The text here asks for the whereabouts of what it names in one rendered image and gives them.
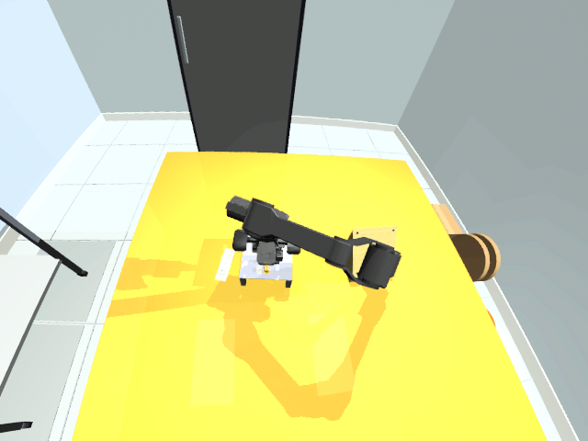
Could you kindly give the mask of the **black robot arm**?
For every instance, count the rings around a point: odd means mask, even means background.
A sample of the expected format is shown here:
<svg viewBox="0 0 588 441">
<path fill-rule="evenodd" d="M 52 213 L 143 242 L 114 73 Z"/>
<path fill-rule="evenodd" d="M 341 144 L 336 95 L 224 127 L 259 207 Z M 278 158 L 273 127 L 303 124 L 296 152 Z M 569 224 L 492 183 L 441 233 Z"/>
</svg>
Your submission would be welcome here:
<svg viewBox="0 0 588 441">
<path fill-rule="evenodd" d="M 386 288 L 389 280 L 395 277 L 401 253 L 395 251 L 393 246 L 368 237 L 352 240 L 336 235 L 331 237 L 288 220 L 287 213 L 274 207 L 257 198 L 250 201 L 234 195 L 225 209 L 227 217 L 243 223 L 243 233 L 251 238 L 279 238 L 291 243 L 325 259 L 326 264 L 341 268 L 358 285 L 371 289 Z M 279 249 L 278 241 L 265 243 L 256 240 L 255 245 L 256 263 L 260 266 L 274 266 L 283 262 L 283 250 Z M 368 245 L 367 252 L 356 278 L 346 264 L 353 246 L 363 245 Z"/>
</svg>

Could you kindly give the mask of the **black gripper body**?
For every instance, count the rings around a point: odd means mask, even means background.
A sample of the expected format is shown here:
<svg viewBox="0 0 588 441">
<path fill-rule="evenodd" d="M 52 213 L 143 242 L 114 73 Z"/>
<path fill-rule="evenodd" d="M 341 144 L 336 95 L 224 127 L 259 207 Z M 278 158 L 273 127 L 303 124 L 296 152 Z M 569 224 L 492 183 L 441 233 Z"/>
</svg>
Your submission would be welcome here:
<svg viewBox="0 0 588 441">
<path fill-rule="evenodd" d="M 271 241 L 278 241 L 278 247 L 281 250 L 281 248 L 285 248 L 285 245 L 287 246 L 287 254 L 295 254 L 295 255 L 299 255 L 301 248 L 291 244 L 291 243 L 287 243 L 279 238 L 276 239 L 270 239 L 270 238 L 265 238 L 263 237 L 263 239 L 253 239 L 251 237 L 248 237 L 247 234 L 243 233 L 243 230 L 241 229 L 237 229 L 234 232 L 234 236 L 233 236 L 233 242 L 232 242 L 232 250 L 234 252 L 246 252 L 246 244 L 247 243 L 251 243 L 252 244 L 252 250 L 256 250 L 256 240 L 259 241 L 263 241 L 265 243 L 270 243 Z"/>
</svg>

